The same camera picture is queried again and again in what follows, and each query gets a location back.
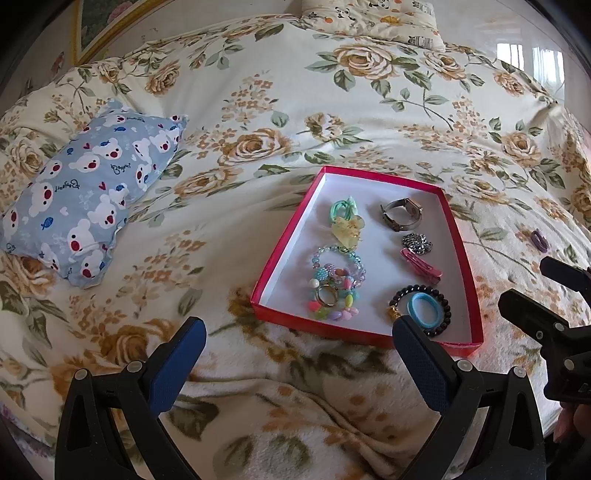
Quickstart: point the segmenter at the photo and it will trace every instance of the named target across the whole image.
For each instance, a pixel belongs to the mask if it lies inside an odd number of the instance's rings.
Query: ring
[[[332,294],[333,299],[334,299],[333,303],[328,303],[328,302],[322,300],[322,298],[320,297],[320,292],[322,291],[323,288],[328,290]],[[318,303],[320,303],[323,307],[326,307],[328,309],[334,307],[336,305],[336,303],[339,301],[339,293],[336,291],[336,288],[333,288],[330,285],[321,285],[320,287],[318,287],[316,289],[315,296],[316,296],[316,301]]]
[[[424,322],[421,319],[421,317],[417,314],[416,303],[419,300],[425,300],[429,305],[431,305],[431,307],[435,309],[437,318],[435,318],[433,322]],[[424,330],[432,330],[434,328],[439,327],[443,323],[443,307],[437,300],[435,300],[431,295],[428,295],[425,292],[416,292],[412,297],[410,297],[407,306],[408,314],[419,325],[419,327],[423,328]]]

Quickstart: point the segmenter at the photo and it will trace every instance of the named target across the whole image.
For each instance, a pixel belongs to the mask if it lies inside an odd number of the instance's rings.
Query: bed
[[[396,478],[435,425],[395,350],[258,321],[249,296],[319,168],[375,170],[444,189],[472,266],[482,370],[524,367],[544,432],[539,346],[498,314],[517,288],[591,323],[582,298],[541,276],[550,254],[591,261],[584,133],[535,80],[475,48],[436,53],[308,30],[290,15],[233,20],[75,68],[0,123],[5,212],[43,163],[116,97],[190,121],[162,178],[134,205],[101,285],[72,287],[37,260],[0,255],[2,402],[51,456],[73,374],[120,371],[188,315],[207,346],[162,416],[204,479]],[[80,192],[80,202],[88,194]],[[116,417],[141,475],[145,465]],[[453,475],[462,470],[459,455]]]

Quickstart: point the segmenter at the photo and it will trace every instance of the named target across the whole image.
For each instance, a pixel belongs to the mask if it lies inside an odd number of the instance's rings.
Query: human hand
[[[560,443],[575,430],[583,438],[591,438],[591,405],[560,402],[562,411],[554,429],[554,442]]]

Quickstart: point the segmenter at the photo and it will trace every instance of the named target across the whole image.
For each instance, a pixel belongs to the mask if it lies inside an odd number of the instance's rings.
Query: red box
[[[367,279],[358,288],[360,299],[355,303],[364,310],[359,308],[359,314],[344,323],[307,318],[307,283],[313,272],[310,258],[317,247],[336,243],[328,212],[333,202],[349,195],[355,198],[359,215],[365,220],[356,252],[366,266]],[[256,283],[251,302],[257,318],[323,337],[393,348],[388,302],[407,284],[424,283],[399,253],[400,240],[408,232],[395,233],[381,220],[380,204],[405,197],[423,206],[421,225],[414,231],[426,234],[434,246],[431,253],[421,258],[443,271],[437,288],[452,308],[452,323],[434,340],[457,356],[468,355],[480,347],[483,332],[478,296],[462,237],[442,189],[417,180],[352,168],[325,166],[314,179]]]

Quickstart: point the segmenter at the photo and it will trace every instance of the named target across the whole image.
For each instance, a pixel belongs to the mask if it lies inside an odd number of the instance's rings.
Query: watch
[[[413,221],[410,223],[400,224],[393,218],[390,218],[388,216],[388,211],[397,207],[404,207]],[[421,223],[421,217],[423,216],[423,207],[421,207],[417,202],[413,202],[411,199],[395,200],[387,204],[385,208],[380,205],[380,208],[382,209],[382,218],[384,219],[384,222],[386,222],[386,225],[388,225],[395,232],[414,230]]]

